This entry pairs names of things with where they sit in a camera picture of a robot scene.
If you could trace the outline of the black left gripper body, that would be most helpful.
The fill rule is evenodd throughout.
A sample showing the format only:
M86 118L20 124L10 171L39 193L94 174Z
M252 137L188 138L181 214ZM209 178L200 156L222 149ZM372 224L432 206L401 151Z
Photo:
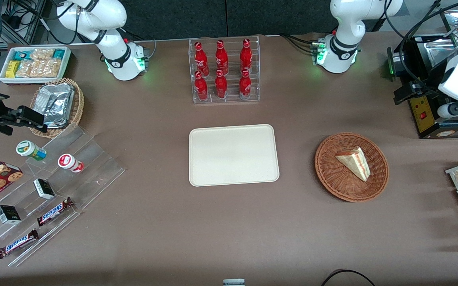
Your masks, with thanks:
M409 99L419 99L421 97L425 97L427 99L443 99L444 94L437 89L429 87L425 82L412 80L409 82L409 87L411 89L411 94L409 95Z

